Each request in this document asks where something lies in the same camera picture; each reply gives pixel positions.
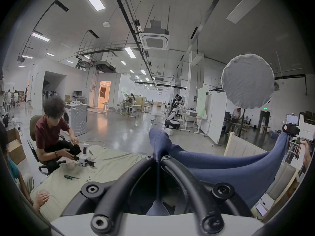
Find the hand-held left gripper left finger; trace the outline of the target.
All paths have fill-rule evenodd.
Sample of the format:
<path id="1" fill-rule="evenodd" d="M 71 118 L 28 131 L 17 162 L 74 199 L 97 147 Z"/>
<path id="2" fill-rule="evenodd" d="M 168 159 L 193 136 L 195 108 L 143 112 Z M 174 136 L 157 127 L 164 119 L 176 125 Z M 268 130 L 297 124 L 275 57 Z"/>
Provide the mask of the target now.
<path id="1" fill-rule="evenodd" d="M 90 228 L 97 235 L 118 235 L 123 214 L 147 215 L 154 202 L 156 169 L 152 156 L 146 156 L 117 180 L 87 182 L 72 198 L 61 218 L 92 213 Z"/>

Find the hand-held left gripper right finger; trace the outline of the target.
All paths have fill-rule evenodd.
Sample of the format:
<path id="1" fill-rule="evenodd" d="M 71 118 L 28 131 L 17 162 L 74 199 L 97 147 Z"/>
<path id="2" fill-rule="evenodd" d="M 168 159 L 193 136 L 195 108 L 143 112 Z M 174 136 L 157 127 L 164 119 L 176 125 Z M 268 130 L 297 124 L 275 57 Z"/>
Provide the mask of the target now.
<path id="1" fill-rule="evenodd" d="M 252 218 L 250 209 L 231 184 L 211 184 L 209 190 L 206 188 L 208 183 L 198 180 L 187 167 L 169 155 L 162 157 L 160 165 L 181 188 L 188 202 L 184 210 L 190 208 L 193 212 L 199 234 L 222 233 L 227 225 L 222 212 L 224 215 Z"/>

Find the person's right hand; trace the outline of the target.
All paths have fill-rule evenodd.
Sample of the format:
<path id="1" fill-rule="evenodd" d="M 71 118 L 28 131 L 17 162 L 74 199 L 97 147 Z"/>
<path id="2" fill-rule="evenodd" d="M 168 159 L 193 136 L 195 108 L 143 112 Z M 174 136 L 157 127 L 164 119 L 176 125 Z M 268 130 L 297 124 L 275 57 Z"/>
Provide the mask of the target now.
<path id="1" fill-rule="evenodd" d="M 309 144 L 308 144 L 307 140 L 300 140 L 299 148 L 298 148 L 298 155 L 300 155 L 302 147 L 305 147 L 305 154 L 304 154 L 304 158 L 303 158 L 303 165 L 305 166 L 305 169 L 308 169 L 312 157 L 310 155 Z"/>

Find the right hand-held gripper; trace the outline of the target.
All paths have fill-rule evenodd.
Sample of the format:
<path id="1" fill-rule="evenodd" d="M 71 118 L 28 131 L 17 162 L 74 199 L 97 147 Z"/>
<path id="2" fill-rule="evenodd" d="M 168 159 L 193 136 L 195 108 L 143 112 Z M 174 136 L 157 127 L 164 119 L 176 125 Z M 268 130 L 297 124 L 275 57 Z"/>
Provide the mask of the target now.
<path id="1" fill-rule="evenodd" d="M 304 115 L 299 115 L 298 125 L 283 124 L 282 131 L 288 135 L 293 135 L 300 140 L 307 140 L 308 144 L 314 141 L 315 126 L 305 122 Z M 290 163 L 291 166 L 295 167 L 297 170 L 301 170 L 303 165 L 303 158 L 305 154 L 305 147 L 301 148 L 300 155 L 295 155 Z"/>

